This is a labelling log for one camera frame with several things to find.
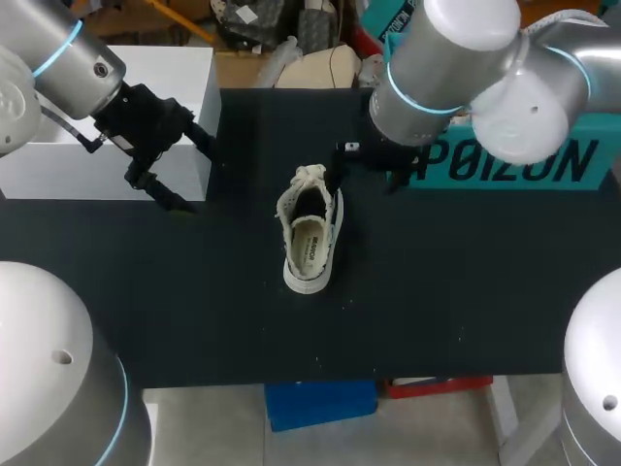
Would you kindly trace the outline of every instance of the blue crate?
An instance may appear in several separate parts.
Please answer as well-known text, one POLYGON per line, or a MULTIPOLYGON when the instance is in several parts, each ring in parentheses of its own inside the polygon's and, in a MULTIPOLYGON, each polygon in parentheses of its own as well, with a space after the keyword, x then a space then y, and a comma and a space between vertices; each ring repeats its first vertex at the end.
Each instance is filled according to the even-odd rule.
POLYGON ((274 432, 367 416, 376 411, 375 382, 266 383, 265 403, 274 432))
MULTIPOLYGON (((388 62, 404 34, 388 34, 388 62)), ((596 190, 621 153, 621 116, 581 116, 569 139, 535 165, 514 166, 489 154, 469 124, 451 125, 429 148, 429 164, 410 181, 416 188, 596 190)))

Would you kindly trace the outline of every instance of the gray floor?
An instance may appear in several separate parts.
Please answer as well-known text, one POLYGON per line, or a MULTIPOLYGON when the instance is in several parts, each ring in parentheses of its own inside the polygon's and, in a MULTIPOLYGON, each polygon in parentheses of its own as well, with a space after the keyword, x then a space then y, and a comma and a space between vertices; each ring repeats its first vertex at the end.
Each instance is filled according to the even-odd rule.
MULTIPOLYGON (((558 376, 509 378, 518 416, 558 376)), ((273 433, 261 385, 148 390, 158 404, 152 466, 496 466, 482 392, 382 400, 373 416, 273 433)), ((565 465, 551 439, 530 466, 565 465)))

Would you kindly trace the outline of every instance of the teal sign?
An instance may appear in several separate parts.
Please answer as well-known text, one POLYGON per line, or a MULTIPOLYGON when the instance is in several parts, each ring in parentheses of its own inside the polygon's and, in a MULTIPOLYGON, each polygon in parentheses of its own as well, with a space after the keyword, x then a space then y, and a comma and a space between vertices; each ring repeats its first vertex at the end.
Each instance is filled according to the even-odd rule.
POLYGON ((583 116, 561 149, 535 165, 498 160, 478 143, 468 125, 451 126, 423 154, 411 187, 598 189, 621 154, 621 116, 583 116))

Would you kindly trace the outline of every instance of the black table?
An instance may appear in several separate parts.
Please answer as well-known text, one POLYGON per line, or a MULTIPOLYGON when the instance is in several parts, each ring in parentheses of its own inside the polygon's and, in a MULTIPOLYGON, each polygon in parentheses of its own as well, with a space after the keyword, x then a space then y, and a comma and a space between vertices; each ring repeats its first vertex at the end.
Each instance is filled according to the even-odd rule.
POLYGON ((7 201, 0 260, 83 299, 143 387, 546 373, 572 309, 621 266, 616 183, 599 192, 382 194, 345 182, 328 289, 282 280, 276 201, 299 165, 355 137, 360 93, 222 92, 209 200, 195 218, 145 202, 7 201))

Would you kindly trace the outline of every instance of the white sneaker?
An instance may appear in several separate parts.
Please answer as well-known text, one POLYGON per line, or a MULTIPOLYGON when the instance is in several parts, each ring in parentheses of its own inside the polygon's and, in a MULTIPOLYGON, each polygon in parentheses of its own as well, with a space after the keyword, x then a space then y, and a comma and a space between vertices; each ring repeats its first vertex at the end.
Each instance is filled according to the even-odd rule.
POLYGON ((298 168, 277 203, 286 258, 283 276, 297 293, 313 294, 330 281, 334 249, 343 224, 343 194, 326 188, 323 165, 298 168))

